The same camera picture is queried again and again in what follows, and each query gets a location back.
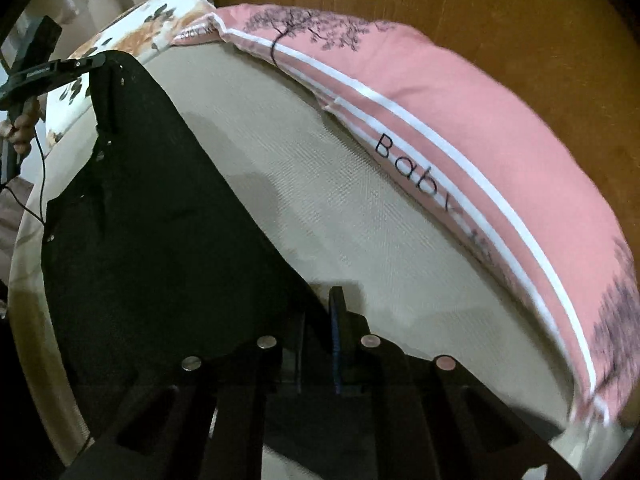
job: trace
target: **finger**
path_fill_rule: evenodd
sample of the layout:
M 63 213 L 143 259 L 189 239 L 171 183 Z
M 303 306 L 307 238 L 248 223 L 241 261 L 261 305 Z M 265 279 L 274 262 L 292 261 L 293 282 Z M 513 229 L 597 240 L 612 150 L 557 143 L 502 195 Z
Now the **finger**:
M 37 122 L 37 118 L 34 119 L 29 115 L 22 114 L 14 121 L 14 128 L 18 128 L 19 130 L 23 128 L 33 128 Z
M 31 139 L 36 134 L 36 129 L 31 126 L 30 128 L 20 128 L 19 130 L 14 130 L 14 132 L 9 136 L 9 142 L 17 143 L 17 142 L 31 142 Z
M 29 97 L 22 108 L 22 115 L 29 116 L 34 124 L 38 122 L 40 113 L 40 102 L 36 97 Z
M 14 150 L 19 155 L 27 156 L 31 153 L 31 145 L 28 142 L 16 142 L 14 144 Z
M 2 136 L 4 139 L 9 137 L 13 132 L 14 127 L 11 126 L 11 123 L 9 121 L 2 121 L 0 123 L 0 136 Z

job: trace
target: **cable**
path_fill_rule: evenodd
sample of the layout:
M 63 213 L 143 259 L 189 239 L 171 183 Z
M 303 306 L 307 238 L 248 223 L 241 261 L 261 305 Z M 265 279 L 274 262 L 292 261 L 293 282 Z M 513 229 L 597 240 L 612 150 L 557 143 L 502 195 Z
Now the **cable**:
M 42 225 L 44 225 L 44 220 L 43 220 L 41 217 L 39 217 L 38 215 L 36 215 L 36 213 L 34 213 L 34 212 L 33 212 L 31 209 L 29 209 L 27 206 L 25 206 L 22 202 L 20 202 L 20 200 L 18 200 L 18 197 L 15 195 L 14 190 L 13 190 L 13 189 L 11 189 L 11 188 L 8 186 L 8 184 L 9 184 L 8 182 L 7 182 L 7 183 L 5 183 L 5 184 L 2 184 L 2 186 L 0 187 L 0 192 L 1 192 L 3 189 L 8 190 L 8 191 L 9 191 L 9 193 L 11 193 L 11 194 L 14 196 L 15 201 L 18 203 L 18 205 L 19 205 L 22 209 L 24 209 L 27 213 L 31 214 L 31 216 L 33 216 L 33 217 L 34 217 L 38 222 L 40 222 Z
M 44 225 L 44 215 L 42 213 L 42 195 L 44 194 L 44 179 L 47 177 L 47 173 L 46 173 L 46 165 L 44 163 L 44 152 L 42 151 L 42 145 L 40 144 L 40 139 L 38 138 L 37 133 L 35 137 L 36 137 L 36 144 L 38 145 L 38 150 L 40 151 L 40 158 L 42 160 L 42 184 L 40 186 L 40 221 L 42 222 L 42 225 Z
M 18 205 L 22 209 L 24 209 L 27 213 L 31 214 L 31 216 L 33 216 L 38 222 L 44 225 L 44 214 L 42 212 L 42 198 L 44 196 L 44 181 L 47 177 L 47 172 L 46 172 L 46 164 L 44 162 L 44 151 L 42 149 L 40 139 L 38 138 L 38 134 L 35 135 L 35 139 L 36 139 L 36 144 L 38 145 L 38 150 L 40 152 L 40 159 L 42 160 L 42 184 L 40 186 L 40 216 L 36 215 L 36 213 L 34 213 L 31 209 L 29 209 L 22 202 L 20 202 L 20 200 L 18 200 L 18 197 L 15 195 L 14 190 L 8 186 L 9 184 L 8 182 L 5 182 L 4 184 L 2 184 L 2 186 L 0 186 L 0 192 L 2 192 L 3 189 L 9 190 L 9 193 L 11 193 L 14 196 L 14 199 L 18 203 Z

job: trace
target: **pillow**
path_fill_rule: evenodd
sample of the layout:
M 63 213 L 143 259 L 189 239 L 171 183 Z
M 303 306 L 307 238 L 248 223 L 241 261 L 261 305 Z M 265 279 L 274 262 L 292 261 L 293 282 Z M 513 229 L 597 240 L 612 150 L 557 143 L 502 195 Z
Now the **pillow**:
M 639 376 L 633 258 L 598 189 L 526 104 L 399 23 L 271 5 L 220 8 L 209 23 L 309 88 L 536 313 L 574 373 L 573 418 L 618 415 Z
M 185 26 L 214 9 L 207 0 L 149 0 L 122 13 L 79 46 L 69 59 L 103 50 L 121 50 L 145 64 L 168 49 L 171 40 Z M 49 145 L 55 145 L 90 106 L 88 73 L 49 92 L 46 119 Z

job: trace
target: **wooden wall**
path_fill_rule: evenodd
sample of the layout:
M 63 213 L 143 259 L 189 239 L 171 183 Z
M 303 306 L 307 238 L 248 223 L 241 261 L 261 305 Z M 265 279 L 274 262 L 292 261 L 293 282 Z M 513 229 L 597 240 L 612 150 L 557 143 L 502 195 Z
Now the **wooden wall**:
M 242 2 L 408 23 L 462 54 L 569 147 L 618 215 L 638 267 L 640 47 L 607 0 L 215 0 Z

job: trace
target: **beige mattress fabric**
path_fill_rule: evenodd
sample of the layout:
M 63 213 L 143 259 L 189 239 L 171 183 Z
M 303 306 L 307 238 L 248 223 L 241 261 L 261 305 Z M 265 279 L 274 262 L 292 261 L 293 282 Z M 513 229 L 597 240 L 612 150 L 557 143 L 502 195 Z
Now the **beige mattress fabric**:
M 409 354 L 450 353 L 503 399 L 565 425 L 573 381 L 536 321 L 310 94 L 226 44 L 172 48 L 146 68 L 258 225 L 321 297 L 342 285 L 348 308 L 367 316 L 373 332 Z M 47 158 L 45 199 L 85 164 L 94 140 L 90 108 Z M 42 227 L 25 215 L 10 319 L 36 405 L 68 463 L 86 429 L 50 325 L 41 242 Z M 263 477 L 278 478 L 282 467 L 263 468 Z

